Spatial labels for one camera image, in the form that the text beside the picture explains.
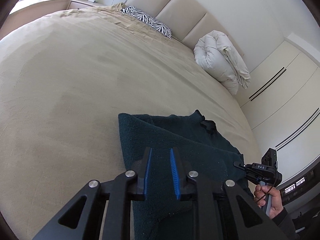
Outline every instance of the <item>sweater sleeve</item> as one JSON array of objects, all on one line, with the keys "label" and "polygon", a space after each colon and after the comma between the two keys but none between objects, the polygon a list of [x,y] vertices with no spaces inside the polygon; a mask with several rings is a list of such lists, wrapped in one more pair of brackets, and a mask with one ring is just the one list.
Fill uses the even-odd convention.
[{"label": "sweater sleeve", "polygon": [[283,208],[283,210],[274,217],[272,221],[281,229],[282,232],[284,232],[289,240],[300,239],[299,235],[296,233],[292,219],[285,208]]}]

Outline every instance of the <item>metal screw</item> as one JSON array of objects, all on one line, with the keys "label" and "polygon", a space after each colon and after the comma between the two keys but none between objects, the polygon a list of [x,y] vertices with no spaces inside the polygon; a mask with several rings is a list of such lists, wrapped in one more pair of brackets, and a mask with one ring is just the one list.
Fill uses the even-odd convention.
[{"label": "metal screw", "polygon": [[196,171],[189,171],[189,176],[192,178],[198,177],[199,173]]},{"label": "metal screw", "polygon": [[96,180],[92,180],[89,182],[89,187],[97,187],[98,186],[98,182]]},{"label": "metal screw", "polygon": [[127,177],[133,177],[135,174],[136,174],[136,173],[135,173],[134,171],[127,171],[127,172],[125,173],[125,175],[126,175]]},{"label": "metal screw", "polygon": [[228,187],[233,187],[235,185],[235,182],[231,179],[226,180],[226,185]]}]

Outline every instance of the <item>beige bedsheet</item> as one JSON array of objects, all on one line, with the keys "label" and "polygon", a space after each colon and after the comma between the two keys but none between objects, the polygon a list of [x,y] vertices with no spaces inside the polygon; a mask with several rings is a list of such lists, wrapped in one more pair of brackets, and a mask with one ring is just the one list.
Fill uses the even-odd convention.
[{"label": "beige bedsheet", "polygon": [[20,240],[89,180],[124,171],[121,112],[196,109],[259,161],[238,103],[193,52],[114,7],[61,11],[0,42],[0,209]]}]

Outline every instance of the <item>triangular cutout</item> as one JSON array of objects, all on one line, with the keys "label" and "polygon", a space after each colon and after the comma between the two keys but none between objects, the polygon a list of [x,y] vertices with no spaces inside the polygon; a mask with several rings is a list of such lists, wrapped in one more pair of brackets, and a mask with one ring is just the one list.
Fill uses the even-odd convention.
[{"label": "triangular cutout", "polygon": [[247,202],[239,195],[236,196],[244,225],[247,228],[262,224],[262,219],[256,214],[256,212],[247,204]]},{"label": "triangular cutout", "polygon": [[76,229],[86,201],[86,196],[79,198],[77,202],[74,203],[72,207],[58,220],[58,223],[68,228]]}]

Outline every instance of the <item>headboard panel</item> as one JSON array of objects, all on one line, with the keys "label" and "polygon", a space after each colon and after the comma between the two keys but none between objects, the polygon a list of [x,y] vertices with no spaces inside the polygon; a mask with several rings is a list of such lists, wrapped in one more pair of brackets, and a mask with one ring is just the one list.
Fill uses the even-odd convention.
[{"label": "headboard panel", "polygon": [[244,53],[218,20],[196,0],[128,0],[132,5],[166,24],[174,38],[190,49],[207,33],[217,30],[228,35],[243,57]]}]

